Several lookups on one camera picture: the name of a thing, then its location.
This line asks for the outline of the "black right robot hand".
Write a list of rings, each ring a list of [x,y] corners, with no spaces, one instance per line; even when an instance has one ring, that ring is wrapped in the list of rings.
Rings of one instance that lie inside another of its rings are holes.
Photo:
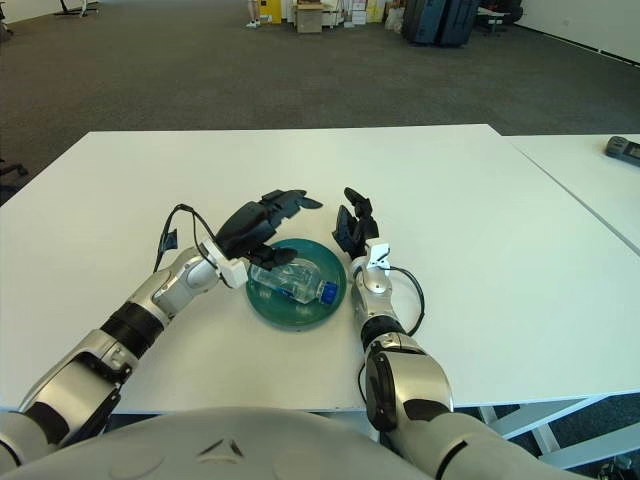
[[[344,188],[344,195],[353,212],[344,205],[339,207],[332,236],[340,249],[355,260],[366,255],[366,241],[378,238],[379,230],[370,199],[350,187]]]

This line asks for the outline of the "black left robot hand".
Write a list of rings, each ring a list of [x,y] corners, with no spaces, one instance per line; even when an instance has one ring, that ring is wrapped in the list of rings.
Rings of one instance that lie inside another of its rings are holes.
[[[229,260],[245,258],[257,267],[271,270],[297,256],[295,249],[266,244],[281,222],[301,209],[322,206],[321,202],[308,198],[305,190],[274,190],[238,209],[215,234],[214,242]]]

